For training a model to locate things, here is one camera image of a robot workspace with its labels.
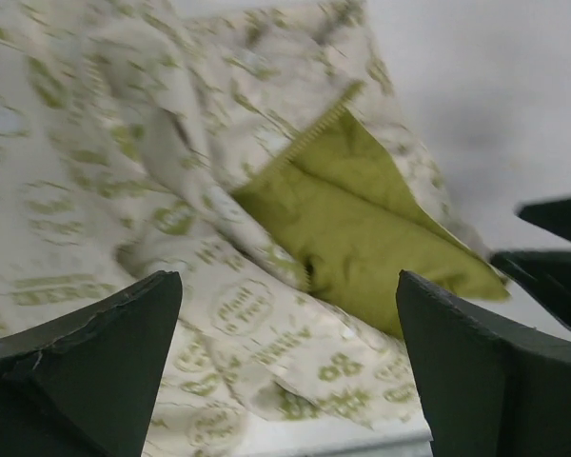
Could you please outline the cream green-printed hooded jacket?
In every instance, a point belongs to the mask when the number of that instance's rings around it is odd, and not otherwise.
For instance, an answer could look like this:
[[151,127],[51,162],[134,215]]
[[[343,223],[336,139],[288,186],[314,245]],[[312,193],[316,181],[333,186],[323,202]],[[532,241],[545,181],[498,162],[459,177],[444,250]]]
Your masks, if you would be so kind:
[[178,273],[140,456],[226,456],[252,415],[407,419],[400,272],[508,297],[366,18],[0,1],[0,337]]

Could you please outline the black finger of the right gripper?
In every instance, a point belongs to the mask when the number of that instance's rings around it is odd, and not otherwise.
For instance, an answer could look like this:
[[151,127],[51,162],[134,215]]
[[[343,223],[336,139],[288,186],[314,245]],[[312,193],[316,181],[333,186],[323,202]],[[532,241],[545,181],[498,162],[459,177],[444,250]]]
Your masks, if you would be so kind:
[[524,204],[517,211],[517,216],[571,242],[571,196]]
[[571,331],[571,250],[506,250],[490,264]]

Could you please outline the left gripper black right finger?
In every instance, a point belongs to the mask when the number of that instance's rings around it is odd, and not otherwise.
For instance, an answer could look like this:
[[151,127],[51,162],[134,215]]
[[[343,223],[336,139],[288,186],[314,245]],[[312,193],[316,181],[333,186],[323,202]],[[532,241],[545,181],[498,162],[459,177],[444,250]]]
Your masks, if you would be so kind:
[[571,342],[402,271],[397,308],[436,456],[571,456]]

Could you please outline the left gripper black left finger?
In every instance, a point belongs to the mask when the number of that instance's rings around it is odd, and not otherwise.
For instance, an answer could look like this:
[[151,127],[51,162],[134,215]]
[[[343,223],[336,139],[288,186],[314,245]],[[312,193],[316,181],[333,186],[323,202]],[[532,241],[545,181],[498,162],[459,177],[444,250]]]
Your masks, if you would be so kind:
[[140,456],[182,296],[158,271],[0,338],[0,457]]

